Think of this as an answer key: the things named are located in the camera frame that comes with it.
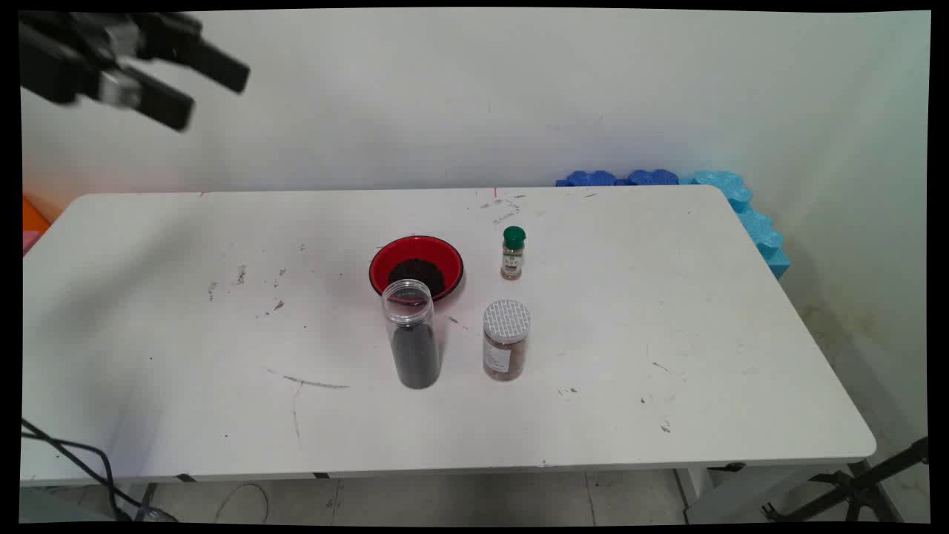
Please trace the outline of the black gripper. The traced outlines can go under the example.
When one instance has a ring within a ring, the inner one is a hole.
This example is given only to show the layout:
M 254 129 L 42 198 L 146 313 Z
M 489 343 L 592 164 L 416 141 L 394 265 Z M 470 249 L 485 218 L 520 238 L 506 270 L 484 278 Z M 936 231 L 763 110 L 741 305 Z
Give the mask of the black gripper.
M 87 97 L 136 111 L 173 131 L 186 131 L 194 99 L 119 59 L 136 56 L 183 65 L 241 94 L 250 68 L 204 40 L 203 24 L 185 13 L 20 11 L 22 88 L 57 105 Z

